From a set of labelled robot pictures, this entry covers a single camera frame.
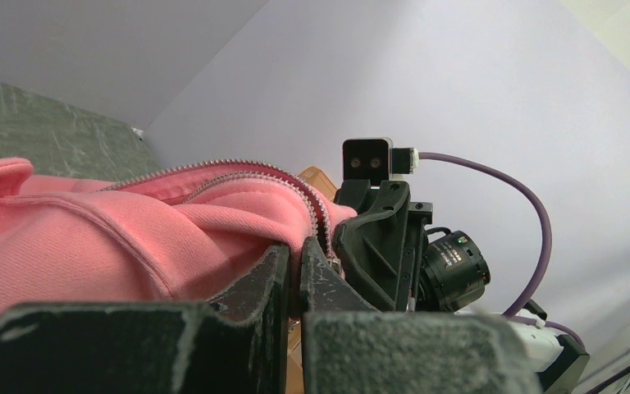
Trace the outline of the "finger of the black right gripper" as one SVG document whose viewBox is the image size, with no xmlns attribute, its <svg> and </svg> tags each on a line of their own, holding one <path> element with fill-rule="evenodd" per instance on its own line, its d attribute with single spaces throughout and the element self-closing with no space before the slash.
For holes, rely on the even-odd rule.
<svg viewBox="0 0 630 394">
<path fill-rule="evenodd" d="M 368 303 L 382 311 L 399 311 L 406 300 L 399 292 L 409 216 L 410 189 L 404 181 L 344 181 L 338 205 L 355 216 L 336 226 L 333 247 L 345 280 Z"/>
</svg>

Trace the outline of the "pink zip-up jacket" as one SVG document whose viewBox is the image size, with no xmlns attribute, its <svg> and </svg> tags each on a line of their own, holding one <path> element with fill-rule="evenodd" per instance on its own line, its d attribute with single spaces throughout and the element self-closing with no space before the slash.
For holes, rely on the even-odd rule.
<svg viewBox="0 0 630 394">
<path fill-rule="evenodd" d="M 267 163 L 216 160 L 119 182 L 36 176 L 0 159 L 0 314 L 19 303 L 197 300 L 267 247 L 327 253 L 352 208 Z"/>
</svg>

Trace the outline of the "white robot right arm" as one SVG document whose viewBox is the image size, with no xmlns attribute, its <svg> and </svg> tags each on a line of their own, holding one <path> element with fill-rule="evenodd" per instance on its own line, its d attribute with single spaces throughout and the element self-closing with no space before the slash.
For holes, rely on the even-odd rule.
<svg viewBox="0 0 630 394">
<path fill-rule="evenodd" d="M 346 281 L 381 311 L 454 313 L 491 282 L 486 260 L 465 232 L 433 227 L 433 206 L 413 202 L 404 181 L 347 180 L 335 203 L 355 217 L 337 225 L 333 250 Z M 590 356 L 576 339 L 548 326 L 528 301 L 510 320 L 546 393 L 570 393 Z"/>
</svg>

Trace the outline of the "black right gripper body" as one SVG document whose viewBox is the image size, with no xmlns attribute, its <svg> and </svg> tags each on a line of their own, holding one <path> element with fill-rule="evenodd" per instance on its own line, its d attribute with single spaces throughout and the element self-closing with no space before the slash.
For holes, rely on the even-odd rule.
<svg viewBox="0 0 630 394">
<path fill-rule="evenodd" d="M 412 242 L 407 312 L 454 313 L 479 300 L 491 282 L 482 252 L 465 232 L 434 227 L 432 204 L 409 204 Z"/>
</svg>

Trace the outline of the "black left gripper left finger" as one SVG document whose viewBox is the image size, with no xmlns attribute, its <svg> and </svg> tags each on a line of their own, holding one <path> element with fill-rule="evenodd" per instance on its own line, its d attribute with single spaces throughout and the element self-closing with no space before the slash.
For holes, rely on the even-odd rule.
<svg viewBox="0 0 630 394">
<path fill-rule="evenodd" d="M 290 252 L 209 300 L 29 303 L 0 316 L 0 393 L 282 393 Z"/>
</svg>

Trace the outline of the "orange plastic desk organizer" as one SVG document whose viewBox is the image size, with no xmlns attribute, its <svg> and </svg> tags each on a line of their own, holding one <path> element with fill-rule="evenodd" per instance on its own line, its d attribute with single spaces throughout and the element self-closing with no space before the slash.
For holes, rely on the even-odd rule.
<svg viewBox="0 0 630 394">
<path fill-rule="evenodd" d="M 338 187 L 321 168 L 309 166 L 302 170 L 298 177 L 319 191 L 326 199 L 333 201 L 336 197 Z"/>
</svg>

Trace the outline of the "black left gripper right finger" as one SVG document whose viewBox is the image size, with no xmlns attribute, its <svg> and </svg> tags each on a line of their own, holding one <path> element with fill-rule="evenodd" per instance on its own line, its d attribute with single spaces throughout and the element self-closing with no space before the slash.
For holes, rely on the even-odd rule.
<svg viewBox="0 0 630 394">
<path fill-rule="evenodd" d="M 302 248 L 304 390 L 307 393 L 538 393 L 514 330 L 493 315 L 381 312 Z"/>
</svg>

